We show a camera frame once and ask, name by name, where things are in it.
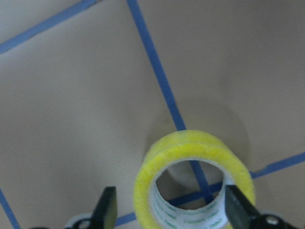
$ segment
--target beige floor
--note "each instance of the beige floor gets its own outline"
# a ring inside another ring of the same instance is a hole
[[[3,0],[0,42],[76,2]],[[305,151],[302,1],[139,4],[189,129],[223,139],[251,171]],[[142,158],[173,131],[123,0],[0,55],[0,187],[24,229],[62,228],[105,186],[119,216],[133,212]],[[258,208],[303,228],[304,176],[301,163],[256,179]],[[11,228],[1,208],[0,227]]]

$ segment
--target roll of tape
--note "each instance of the roll of tape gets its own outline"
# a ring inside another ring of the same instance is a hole
[[[224,209],[224,186],[216,199],[198,209],[172,206],[160,195],[156,180],[171,165],[198,160],[218,167],[223,184],[236,184],[254,204],[254,186],[242,162],[217,137],[202,131],[183,130],[157,141],[145,156],[135,180],[133,204],[144,229],[218,229],[230,227]]]

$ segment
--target blue tape line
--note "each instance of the blue tape line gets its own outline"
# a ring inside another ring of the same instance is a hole
[[[211,203],[214,200],[213,194],[210,190],[209,184],[206,180],[204,172],[201,169],[199,161],[190,161],[193,172],[195,173],[196,179],[198,181],[200,190],[202,191],[202,197],[204,197],[206,204]]]
[[[1,190],[1,188],[0,188],[0,204],[3,207],[3,210],[6,214],[6,216],[9,218],[12,227],[14,229],[21,229],[13,211],[11,210],[11,208],[9,206],[9,203],[7,202],[3,192]]]
[[[184,196],[181,196],[181,197],[177,197],[175,199],[171,199],[169,200],[168,202],[177,207],[179,205],[182,205],[182,204],[185,204],[185,203],[188,203],[188,202],[191,202],[191,201],[194,201],[194,200],[198,200],[202,198],[202,192],[199,191],[199,192],[193,192],[193,193],[190,193],[190,194],[187,194],[187,195],[184,195]]]
[[[173,122],[175,123],[175,126],[178,131],[185,130],[186,127],[185,127],[184,121],[179,113],[171,87],[168,83],[168,80],[166,78],[162,64],[159,60],[158,53],[153,44],[153,40],[146,27],[146,24],[145,24],[144,18],[142,16],[140,7],[138,5],[138,2],[137,2],[137,0],[127,0],[127,3],[129,5],[130,11],[132,13],[134,22],[138,28],[138,31],[139,31],[140,37],[142,39],[142,42],[144,44],[145,50],[147,52],[148,58],[151,62],[153,71],[158,80],[158,83],[159,83],[159,86],[163,93],[163,97],[166,101],[167,107],[170,110],[170,113],[172,115]],[[195,173],[195,176],[197,178],[200,188],[202,189],[202,191],[205,191],[207,193],[207,198],[205,201],[207,203],[210,203],[213,200],[213,196],[209,190],[208,182],[205,179],[204,173],[199,165],[199,162],[193,161],[193,162],[191,162],[191,166],[192,166],[193,172]]]
[[[97,0],[82,0],[81,2],[69,7],[68,9],[50,17],[49,19],[33,26],[32,28],[20,33],[19,35],[9,39],[8,41],[0,44],[0,53],[4,53],[23,42],[27,41],[29,38],[35,36],[36,34],[45,31],[71,17],[74,15],[88,9],[91,5],[95,4]]]
[[[146,49],[148,58],[152,64],[153,71],[156,75],[156,78],[158,80],[159,86],[161,88],[161,91],[163,93],[163,96],[166,100],[168,109],[171,112],[173,121],[175,123],[175,126],[177,130],[185,130],[184,121],[179,113],[179,110],[177,108],[171,87],[167,81],[165,72],[163,70],[163,67],[161,65],[161,62],[159,60],[157,51],[154,47],[153,40],[149,34],[149,31],[146,27],[144,18],[142,16],[141,10],[139,8],[137,0],[127,0],[127,3],[129,5],[130,11],[132,13],[134,22],[138,28],[140,37],[142,39],[142,42],[144,44],[144,47]]]
[[[266,176],[270,173],[274,173],[276,171],[285,169],[285,168],[290,167],[290,166],[294,166],[294,165],[302,163],[302,162],[305,162],[305,152],[301,153],[301,154],[298,154],[298,155],[295,155],[295,156],[292,156],[292,157],[289,157],[289,158],[286,158],[284,160],[269,164],[269,165],[266,166],[266,169],[264,169],[264,170],[259,170],[257,172],[250,172],[250,173],[252,175],[252,178],[256,179],[258,177]],[[221,187],[222,187],[222,182],[218,182],[218,183],[215,183],[213,185],[210,185],[210,190],[213,193],[214,192],[219,192]],[[201,191],[193,192],[193,193],[190,193],[190,194],[187,194],[187,195],[175,198],[175,199],[171,199],[168,202],[170,204],[174,205],[174,206],[179,206],[179,205],[186,204],[188,202],[195,201],[195,200],[198,200],[198,199],[202,198],[202,193],[203,192],[201,192]],[[136,218],[134,217],[130,221],[125,221],[124,223],[129,223],[133,220],[136,220]]]
[[[122,224],[125,224],[125,223],[129,223],[131,221],[134,221],[136,220],[136,216],[135,216],[135,213],[130,213],[130,214],[127,214],[127,215],[124,215],[124,216],[121,216],[121,217],[118,217],[117,220],[116,220],[116,223],[115,223],[115,226],[120,226]]]
[[[262,176],[265,176],[267,174],[276,172],[278,170],[281,170],[283,168],[287,168],[296,164],[299,164],[301,162],[305,162],[305,152],[298,154],[296,156],[291,156],[289,158],[286,158],[284,160],[274,162],[272,164],[267,165],[264,169],[261,169],[256,172],[251,172],[252,179],[256,179]]]

